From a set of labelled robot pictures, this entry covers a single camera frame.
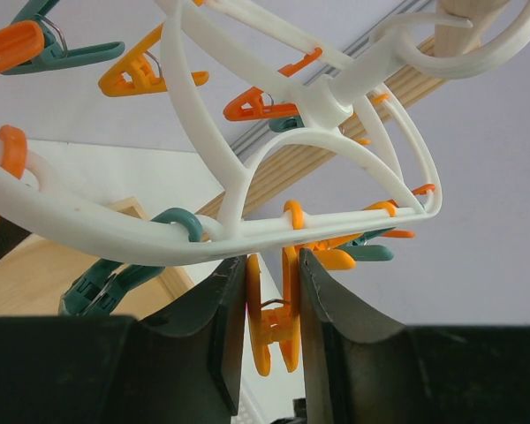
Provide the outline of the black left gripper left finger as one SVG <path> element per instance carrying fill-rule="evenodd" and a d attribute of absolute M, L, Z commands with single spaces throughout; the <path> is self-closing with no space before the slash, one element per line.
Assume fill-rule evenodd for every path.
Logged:
<path fill-rule="evenodd" d="M 0 318 L 0 423 L 227 423 L 239 408 L 246 260 L 137 320 Z"/>

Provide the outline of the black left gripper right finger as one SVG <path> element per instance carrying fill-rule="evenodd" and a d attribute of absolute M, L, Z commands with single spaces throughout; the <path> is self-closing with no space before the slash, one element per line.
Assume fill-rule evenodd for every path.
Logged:
<path fill-rule="evenodd" d="M 530 423 L 530 326 L 405 325 L 305 249 L 300 325 L 311 423 Z"/>

